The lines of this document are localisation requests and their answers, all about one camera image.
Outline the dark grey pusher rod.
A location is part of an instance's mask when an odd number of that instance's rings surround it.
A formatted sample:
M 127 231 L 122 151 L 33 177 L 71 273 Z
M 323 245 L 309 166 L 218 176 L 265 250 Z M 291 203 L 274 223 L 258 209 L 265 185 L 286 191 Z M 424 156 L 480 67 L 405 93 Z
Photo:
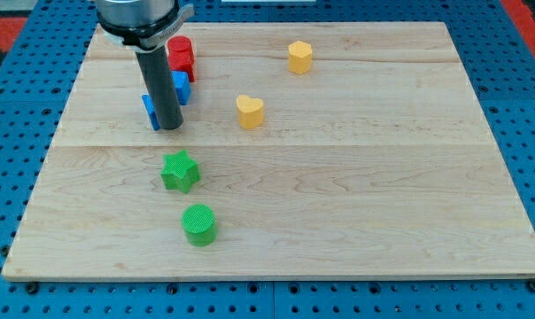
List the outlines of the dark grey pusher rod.
M 137 52 L 136 59 L 159 126 L 166 130 L 179 128 L 183 123 L 182 111 L 165 48 L 161 46 L 154 51 Z

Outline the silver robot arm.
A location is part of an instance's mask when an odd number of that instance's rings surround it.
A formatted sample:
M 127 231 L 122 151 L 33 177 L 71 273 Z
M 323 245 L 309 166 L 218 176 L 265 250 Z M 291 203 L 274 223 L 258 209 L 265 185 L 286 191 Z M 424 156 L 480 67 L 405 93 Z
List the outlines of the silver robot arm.
M 166 44 L 194 16 L 194 6 L 177 0 L 96 0 L 95 6 L 109 39 L 136 53 L 159 126 L 179 128 L 183 117 Z

